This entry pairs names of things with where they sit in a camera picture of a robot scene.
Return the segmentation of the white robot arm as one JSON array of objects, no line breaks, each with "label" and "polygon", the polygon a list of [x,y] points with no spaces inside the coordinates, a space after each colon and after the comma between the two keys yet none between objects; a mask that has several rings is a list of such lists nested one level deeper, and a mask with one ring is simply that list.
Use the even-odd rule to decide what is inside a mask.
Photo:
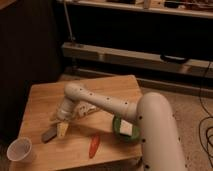
[{"label": "white robot arm", "polygon": [[65,85],[64,98],[56,116],[62,121],[76,119],[75,107],[85,101],[140,128],[144,171],[188,171],[169,101],[149,92],[137,103],[104,96],[71,83]]}]

